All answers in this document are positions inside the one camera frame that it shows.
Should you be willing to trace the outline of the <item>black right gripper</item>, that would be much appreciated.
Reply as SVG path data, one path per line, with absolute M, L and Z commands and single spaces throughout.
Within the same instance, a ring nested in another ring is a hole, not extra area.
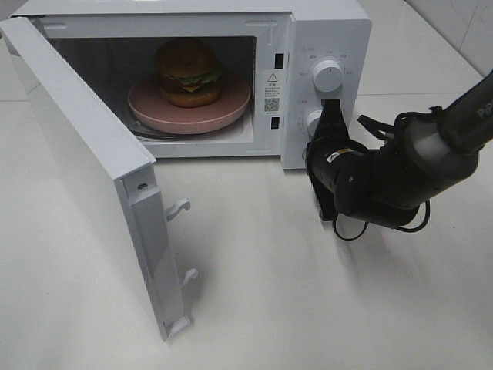
M 323 221 L 332 221 L 336 214 L 365 222 L 374 220 L 369 197 L 373 154 L 373 150 L 348 139 L 341 100 L 325 99 L 306 158 Z

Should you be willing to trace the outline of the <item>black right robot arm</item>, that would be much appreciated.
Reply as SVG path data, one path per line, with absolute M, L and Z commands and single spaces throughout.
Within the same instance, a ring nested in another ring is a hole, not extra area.
M 321 219 L 343 214 L 403 232 L 419 207 L 428 223 L 430 199 L 475 172 L 479 152 L 492 139 L 492 76 L 449 107 L 405 112 L 388 125 L 361 115 L 358 122 L 384 141 L 378 150 L 352 140 L 338 99 L 329 99 L 306 148 L 307 175 Z

